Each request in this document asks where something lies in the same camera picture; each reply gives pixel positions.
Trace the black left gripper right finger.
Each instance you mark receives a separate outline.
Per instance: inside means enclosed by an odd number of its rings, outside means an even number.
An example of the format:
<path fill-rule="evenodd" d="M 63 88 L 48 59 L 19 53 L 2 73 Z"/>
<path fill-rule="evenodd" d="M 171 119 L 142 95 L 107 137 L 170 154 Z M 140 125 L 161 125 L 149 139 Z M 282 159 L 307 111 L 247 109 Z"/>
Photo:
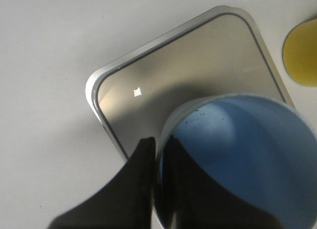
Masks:
<path fill-rule="evenodd" d="M 165 144 L 155 207 L 165 229 L 281 229 L 272 214 L 238 198 L 212 179 L 171 136 Z"/>

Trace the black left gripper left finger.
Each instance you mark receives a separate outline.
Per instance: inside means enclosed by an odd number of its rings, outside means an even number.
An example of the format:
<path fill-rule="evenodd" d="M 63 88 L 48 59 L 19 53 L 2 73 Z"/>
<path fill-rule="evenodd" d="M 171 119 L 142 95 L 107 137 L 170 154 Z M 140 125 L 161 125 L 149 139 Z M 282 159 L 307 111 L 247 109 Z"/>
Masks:
<path fill-rule="evenodd" d="M 140 139 L 131 158 L 107 185 L 83 203 L 56 217 L 49 228 L 151 228 L 155 158 L 155 139 Z"/>

